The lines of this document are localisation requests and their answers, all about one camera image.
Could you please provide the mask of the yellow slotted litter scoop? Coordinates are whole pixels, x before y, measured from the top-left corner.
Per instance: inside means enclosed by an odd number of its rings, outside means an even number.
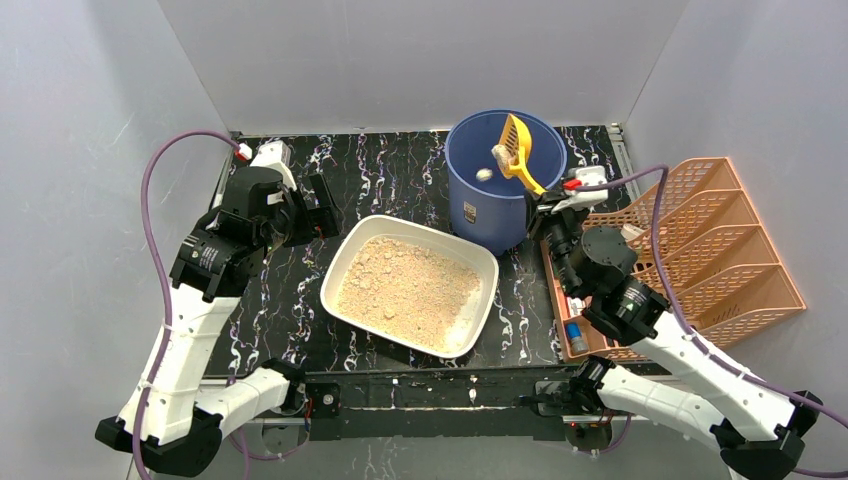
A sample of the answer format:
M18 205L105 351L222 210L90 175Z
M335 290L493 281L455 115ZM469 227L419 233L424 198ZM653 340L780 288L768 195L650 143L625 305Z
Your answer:
M546 188L536 181L528 168L532 145L529 128L515 114L508 113L500 139L491 153L506 179L517 178L526 190L542 195Z

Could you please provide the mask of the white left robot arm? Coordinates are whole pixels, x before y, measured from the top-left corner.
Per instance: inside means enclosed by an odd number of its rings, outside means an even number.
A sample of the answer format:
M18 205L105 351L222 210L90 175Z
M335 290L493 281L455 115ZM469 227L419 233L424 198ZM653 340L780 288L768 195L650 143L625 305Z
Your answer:
M235 430L268 410L297 404L304 371L280 359L220 390L205 393L200 386L225 323L266 258L339 233L325 178L313 174L309 181L314 205L284 167L248 166L229 177L221 203L179 247L156 346L129 401L98 423L100 443L131 454L146 471L194 477Z

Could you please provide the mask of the white plastic litter box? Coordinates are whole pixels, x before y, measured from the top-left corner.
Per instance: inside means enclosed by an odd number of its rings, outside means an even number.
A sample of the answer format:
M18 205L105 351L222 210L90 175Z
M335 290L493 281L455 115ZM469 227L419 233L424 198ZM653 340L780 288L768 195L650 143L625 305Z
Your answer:
M472 324L460 350L455 353L440 353L406 343L349 319L334 307L333 302L339 293L343 276L352 265L354 256L365 242L377 236L387 236L431 248L472 268L480 276L482 280L480 292L463 309L463 313L472 320ZM320 290L320 300L322 306L330 315L350 326L427 355L442 359L454 359L467 354L479 338L495 297L498 277L499 265L495 256L479 245L411 221L387 215L371 215L360 220L342 242L327 269Z

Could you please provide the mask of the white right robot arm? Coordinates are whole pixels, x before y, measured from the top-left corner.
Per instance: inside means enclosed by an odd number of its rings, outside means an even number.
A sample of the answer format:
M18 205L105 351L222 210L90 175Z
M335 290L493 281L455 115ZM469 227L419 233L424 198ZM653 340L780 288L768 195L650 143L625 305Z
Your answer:
M697 439L747 479L783 479L798 465L818 399L775 393L706 341L681 327L669 301L636 278L638 254L615 227L584 227L585 209L567 194L524 195L527 235L543 240L565 293L587 300L583 317L599 333L649 358L688 386L649 381L614 361L588 356L550 406L587 413L626 411Z

